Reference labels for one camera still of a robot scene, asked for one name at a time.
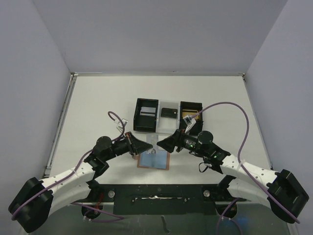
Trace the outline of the silver VIP card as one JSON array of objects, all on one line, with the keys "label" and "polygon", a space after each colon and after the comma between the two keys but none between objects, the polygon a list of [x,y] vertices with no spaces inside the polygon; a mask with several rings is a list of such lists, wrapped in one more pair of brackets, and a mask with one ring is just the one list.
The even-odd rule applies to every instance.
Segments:
[{"label": "silver VIP card", "polygon": [[158,145],[157,145],[158,134],[156,134],[156,133],[147,134],[146,135],[146,142],[152,145],[152,148],[147,150],[147,154],[157,155],[158,152],[159,152],[159,148],[158,148]]}]

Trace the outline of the white bin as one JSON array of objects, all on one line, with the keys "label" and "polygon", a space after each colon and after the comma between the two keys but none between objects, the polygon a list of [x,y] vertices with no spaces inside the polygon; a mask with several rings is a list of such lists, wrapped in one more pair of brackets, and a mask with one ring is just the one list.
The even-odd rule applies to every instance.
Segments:
[{"label": "white bin", "polygon": [[156,133],[172,134],[179,128],[180,103],[172,100],[159,100],[156,116]]}]

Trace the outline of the tan leather card holder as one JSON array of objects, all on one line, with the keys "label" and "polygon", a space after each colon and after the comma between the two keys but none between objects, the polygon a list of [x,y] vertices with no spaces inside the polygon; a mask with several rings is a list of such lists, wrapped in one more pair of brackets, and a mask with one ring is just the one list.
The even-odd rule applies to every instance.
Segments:
[{"label": "tan leather card holder", "polygon": [[139,155],[132,156],[137,161],[138,168],[169,170],[170,169],[170,153],[159,150],[157,153],[144,152]]}]

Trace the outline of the black bin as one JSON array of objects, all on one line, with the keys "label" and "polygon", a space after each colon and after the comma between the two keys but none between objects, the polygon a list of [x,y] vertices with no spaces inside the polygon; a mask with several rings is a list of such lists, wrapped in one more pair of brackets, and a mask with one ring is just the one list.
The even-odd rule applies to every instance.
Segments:
[{"label": "black bin", "polygon": [[155,133],[157,109],[157,99],[138,98],[134,112],[133,129],[138,132]]},{"label": "black bin", "polygon": [[[185,129],[187,127],[187,124],[183,120],[185,116],[195,115],[201,110],[202,110],[202,103],[181,101],[180,102],[179,129]],[[202,128],[203,128],[202,114],[195,117],[195,120],[196,120],[196,123],[189,132],[189,134],[192,136],[197,136],[202,131]]]}]

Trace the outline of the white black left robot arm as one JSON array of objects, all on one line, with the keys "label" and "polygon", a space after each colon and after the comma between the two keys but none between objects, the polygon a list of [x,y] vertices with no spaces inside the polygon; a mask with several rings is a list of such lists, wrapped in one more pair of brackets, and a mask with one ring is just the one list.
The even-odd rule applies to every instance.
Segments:
[{"label": "white black left robot arm", "polygon": [[125,153],[139,155],[152,147],[131,132],[118,141],[100,137],[75,167],[49,178],[27,180],[9,205],[11,219],[31,233],[41,227],[51,214],[71,203],[83,199],[96,201],[100,193],[96,178],[109,168],[109,160]]}]

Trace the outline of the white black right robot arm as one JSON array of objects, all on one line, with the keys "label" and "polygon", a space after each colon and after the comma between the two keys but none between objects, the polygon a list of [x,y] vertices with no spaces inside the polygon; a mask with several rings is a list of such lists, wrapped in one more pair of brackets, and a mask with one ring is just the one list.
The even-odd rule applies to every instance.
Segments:
[{"label": "white black right robot arm", "polygon": [[231,197],[257,202],[287,223],[298,223],[298,216],[309,200],[309,195],[296,177],[288,170],[269,170],[239,160],[213,142],[213,135],[202,131],[197,137],[176,130],[158,141],[157,145],[169,153],[183,149],[203,159],[210,169],[224,174],[229,181],[218,187],[223,200]]}]

